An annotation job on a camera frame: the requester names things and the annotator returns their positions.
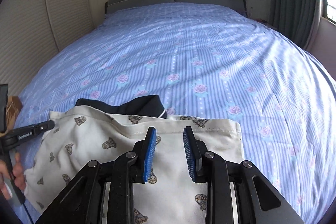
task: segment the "blue striped bedspread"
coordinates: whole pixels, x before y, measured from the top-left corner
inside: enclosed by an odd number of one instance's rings
[[[120,105],[150,94],[170,114],[238,121],[246,159],[305,223],[317,223],[335,198],[334,80],[287,38],[226,7],[169,3],[109,15],[23,90],[16,126],[78,98]],[[39,144],[19,149],[25,168]]]

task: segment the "folded clothing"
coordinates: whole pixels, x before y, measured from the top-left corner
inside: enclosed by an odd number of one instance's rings
[[[25,171],[25,196],[40,213],[88,161],[115,160],[143,140],[150,126],[157,130],[157,146],[149,183],[133,185],[136,223],[204,223],[207,186],[189,177],[183,144],[186,126],[225,160],[243,160],[240,125],[228,119],[106,114],[89,106],[52,111],[50,118],[55,128],[43,135],[35,164]]]

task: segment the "black garment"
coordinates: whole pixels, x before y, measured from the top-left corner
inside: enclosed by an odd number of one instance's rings
[[[110,114],[138,115],[155,118],[167,118],[167,112],[158,95],[148,95],[133,99],[120,106],[110,106],[104,102],[90,99],[78,99],[75,106],[91,106]]]

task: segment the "silver screw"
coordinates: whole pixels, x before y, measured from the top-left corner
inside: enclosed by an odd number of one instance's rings
[[[96,160],[90,160],[87,164],[88,167],[96,167],[98,162]]]
[[[249,160],[244,160],[243,161],[243,165],[246,167],[246,168],[251,168],[253,166],[253,163],[251,163]]]
[[[129,151],[129,152],[126,153],[126,157],[128,157],[130,159],[134,158],[135,156],[136,156],[136,153],[133,152],[133,151]]]
[[[209,158],[209,159],[211,159],[211,158],[213,158],[215,156],[215,154],[213,152],[211,152],[211,151],[206,151],[204,153],[204,156],[207,157],[207,158]]]

